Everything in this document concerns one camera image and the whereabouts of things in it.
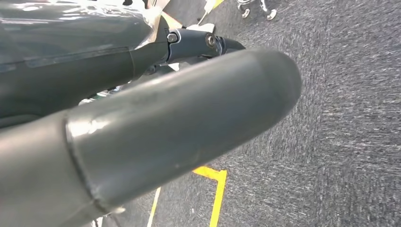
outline metal frame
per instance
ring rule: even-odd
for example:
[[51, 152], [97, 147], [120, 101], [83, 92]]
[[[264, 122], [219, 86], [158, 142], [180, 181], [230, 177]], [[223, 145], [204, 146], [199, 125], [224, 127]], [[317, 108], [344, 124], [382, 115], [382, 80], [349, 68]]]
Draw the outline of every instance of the metal frame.
[[[251, 2], [253, 2], [255, 0], [236, 0], [236, 1], [238, 4], [237, 7], [242, 14], [242, 18], [247, 18], [250, 13], [250, 10], [249, 10], [249, 8], [245, 8], [244, 6], [250, 4]], [[277, 10], [267, 8], [267, 4], [266, 4], [267, 0], [258, 0], [258, 1], [260, 3], [261, 9], [267, 14], [266, 19], [273, 20], [277, 14]]]

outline white line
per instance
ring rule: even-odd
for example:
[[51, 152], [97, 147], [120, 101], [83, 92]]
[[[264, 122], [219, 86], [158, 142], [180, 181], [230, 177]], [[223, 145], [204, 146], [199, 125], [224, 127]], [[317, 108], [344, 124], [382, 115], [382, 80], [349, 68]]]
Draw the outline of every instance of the white line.
[[159, 199], [159, 195], [160, 195], [160, 189], [161, 188], [158, 188], [156, 190], [155, 199], [153, 200], [152, 210], [150, 211], [150, 216], [149, 216], [147, 227], [152, 226], [153, 217], [155, 216], [155, 211], [156, 211], [156, 206], [157, 206], [157, 200]]

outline screw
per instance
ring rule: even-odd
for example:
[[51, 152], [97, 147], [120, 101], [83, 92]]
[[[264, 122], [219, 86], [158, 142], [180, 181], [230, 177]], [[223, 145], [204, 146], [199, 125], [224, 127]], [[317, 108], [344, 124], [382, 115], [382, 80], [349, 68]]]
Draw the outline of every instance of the screw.
[[214, 48], [214, 45], [216, 43], [215, 43], [214, 36], [212, 34], [207, 34], [206, 35], [206, 44], [208, 45], [208, 47]]
[[178, 37], [175, 33], [170, 33], [167, 35], [167, 41], [169, 43], [175, 43], [175, 42], [177, 42], [177, 40], [178, 40]]

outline plastic wrap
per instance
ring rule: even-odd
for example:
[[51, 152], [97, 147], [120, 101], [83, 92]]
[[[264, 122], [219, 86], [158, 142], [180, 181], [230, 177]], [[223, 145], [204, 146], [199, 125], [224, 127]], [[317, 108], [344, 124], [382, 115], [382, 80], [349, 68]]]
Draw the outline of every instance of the plastic wrap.
[[89, 0], [0, 1], [0, 72], [138, 49], [154, 42], [160, 15]]

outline caster wheel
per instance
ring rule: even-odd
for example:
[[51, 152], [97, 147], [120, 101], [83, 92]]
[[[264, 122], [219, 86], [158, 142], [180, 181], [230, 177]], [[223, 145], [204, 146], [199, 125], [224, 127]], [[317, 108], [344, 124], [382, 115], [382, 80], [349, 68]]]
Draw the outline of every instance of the caster wheel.
[[244, 13], [242, 14], [242, 18], [247, 18], [248, 15], [249, 15], [249, 12], [250, 12], [250, 10], [249, 10], [249, 9], [246, 9], [246, 10], [244, 11]]
[[272, 10], [270, 11], [270, 14], [267, 15], [266, 19], [267, 19], [267, 20], [273, 20], [273, 19], [276, 17], [276, 14], [277, 14], [277, 10], [272, 9]]

